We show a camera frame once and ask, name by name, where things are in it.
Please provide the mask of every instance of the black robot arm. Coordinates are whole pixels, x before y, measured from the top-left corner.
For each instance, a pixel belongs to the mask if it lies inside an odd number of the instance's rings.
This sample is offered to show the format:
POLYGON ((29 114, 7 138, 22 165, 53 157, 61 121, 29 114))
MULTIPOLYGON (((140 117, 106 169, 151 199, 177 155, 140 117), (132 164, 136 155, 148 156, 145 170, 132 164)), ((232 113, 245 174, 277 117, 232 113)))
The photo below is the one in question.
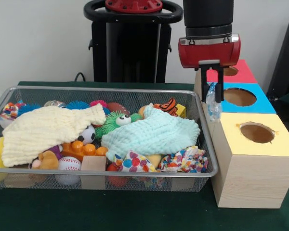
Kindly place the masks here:
POLYGON ((183 0, 186 38, 215 39, 232 34, 234 0, 183 0))

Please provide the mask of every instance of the baseball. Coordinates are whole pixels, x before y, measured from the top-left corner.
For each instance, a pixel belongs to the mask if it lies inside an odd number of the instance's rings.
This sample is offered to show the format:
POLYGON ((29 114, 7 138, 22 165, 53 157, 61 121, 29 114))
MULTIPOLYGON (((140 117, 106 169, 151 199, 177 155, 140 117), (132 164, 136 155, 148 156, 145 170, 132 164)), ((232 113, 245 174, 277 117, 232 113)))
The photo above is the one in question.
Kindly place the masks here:
MULTIPOLYGON (((58 170, 80 171, 80 169, 81 162, 74 157, 66 156, 59 160, 58 170)), ((77 175, 55 175, 54 177, 63 185, 73 185, 80 180, 77 175)))

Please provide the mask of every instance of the plastic bag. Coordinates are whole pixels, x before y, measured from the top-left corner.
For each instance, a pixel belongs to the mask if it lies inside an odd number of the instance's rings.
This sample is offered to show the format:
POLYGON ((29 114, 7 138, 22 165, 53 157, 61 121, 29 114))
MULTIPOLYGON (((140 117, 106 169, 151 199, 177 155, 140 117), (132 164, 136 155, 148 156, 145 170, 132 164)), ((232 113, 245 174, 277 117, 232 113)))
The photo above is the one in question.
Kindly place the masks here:
POLYGON ((211 122, 216 122, 221 117, 222 104, 215 101, 215 86, 216 83, 211 83, 206 97, 206 104, 211 122))

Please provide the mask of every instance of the light blue washcloth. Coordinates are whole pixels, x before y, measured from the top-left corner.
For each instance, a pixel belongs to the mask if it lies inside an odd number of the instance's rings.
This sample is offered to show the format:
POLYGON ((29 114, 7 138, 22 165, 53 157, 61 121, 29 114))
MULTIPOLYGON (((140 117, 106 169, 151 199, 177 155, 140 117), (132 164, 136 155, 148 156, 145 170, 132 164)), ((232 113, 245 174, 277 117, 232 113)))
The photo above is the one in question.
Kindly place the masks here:
POLYGON ((147 106, 144 120, 124 125, 103 135, 102 146, 113 161, 115 154, 123 159, 133 150, 140 155, 172 154, 196 144, 200 129, 194 120, 174 117, 147 106))

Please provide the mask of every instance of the yellow box lid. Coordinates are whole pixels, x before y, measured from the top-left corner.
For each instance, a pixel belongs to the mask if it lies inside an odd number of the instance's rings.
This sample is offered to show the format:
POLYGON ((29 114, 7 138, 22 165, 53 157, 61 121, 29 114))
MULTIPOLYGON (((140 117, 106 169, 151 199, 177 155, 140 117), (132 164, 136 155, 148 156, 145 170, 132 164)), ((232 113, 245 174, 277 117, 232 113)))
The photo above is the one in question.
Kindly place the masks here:
POLYGON ((232 154, 289 156, 289 132, 278 115, 222 113, 221 124, 232 154))

